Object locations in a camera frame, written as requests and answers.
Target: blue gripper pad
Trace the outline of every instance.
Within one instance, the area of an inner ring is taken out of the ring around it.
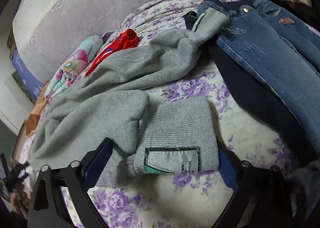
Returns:
[[[218,171],[226,186],[235,192],[238,189],[237,170],[232,166],[220,145],[218,145],[218,151],[220,160]]]
[[[89,188],[93,188],[96,185],[112,154],[112,143],[113,141],[111,139],[105,138],[100,150],[96,153],[95,157],[86,168],[84,173],[84,182],[82,185],[84,191],[88,191]]]

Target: red garment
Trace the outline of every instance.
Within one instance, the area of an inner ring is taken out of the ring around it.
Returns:
[[[135,48],[138,45],[139,37],[132,29],[127,29],[125,32],[121,33],[108,47],[106,47],[98,57],[95,58],[91,67],[85,74],[89,76],[94,69],[108,56],[116,51]]]

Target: blue fabric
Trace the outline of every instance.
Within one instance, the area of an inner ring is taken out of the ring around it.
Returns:
[[[320,38],[300,19],[267,0],[204,0],[198,15],[208,7],[231,20],[216,44],[288,107],[320,155]],[[284,18],[294,24],[283,25],[279,20]]]
[[[220,145],[218,145],[218,152],[220,161],[218,171],[226,186],[232,188],[235,192],[238,189],[237,171],[228,160]]]
[[[41,93],[41,89],[44,86],[31,72],[27,69],[22,59],[19,56],[17,49],[13,52],[12,66],[18,71],[21,80],[26,85],[28,92],[34,97],[38,98]]]

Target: metal bolt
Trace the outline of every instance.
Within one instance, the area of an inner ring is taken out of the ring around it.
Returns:
[[[275,172],[279,172],[280,171],[280,168],[277,165],[273,165],[271,168]]]
[[[80,162],[79,161],[73,161],[73,162],[71,162],[71,164],[70,164],[70,166],[72,167],[72,168],[76,168],[76,167],[78,167],[80,165]]]
[[[42,171],[42,172],[45,172],[45,171],[47,171],[48,169],[49,169],[49,166],[48,166],[48,165],[44,165],[44,166],[42,166],[41,171]]]
[[[251,166],[250,162],[249,161],[241,161],[241,165],[245,168],[248,168]]]

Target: gray sweatshirt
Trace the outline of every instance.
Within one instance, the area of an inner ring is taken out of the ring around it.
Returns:
[[[118,51],[52,102],[30,148],[34,170],[82,160],[105,137],[113,153],[98,186],[119,186],[144,173],[216,170],[218,149],[206,97],[149,105],[145,88],[182,78],[199,47],[228,23],[209,8],[193,31],[165,30],[147,45]]]

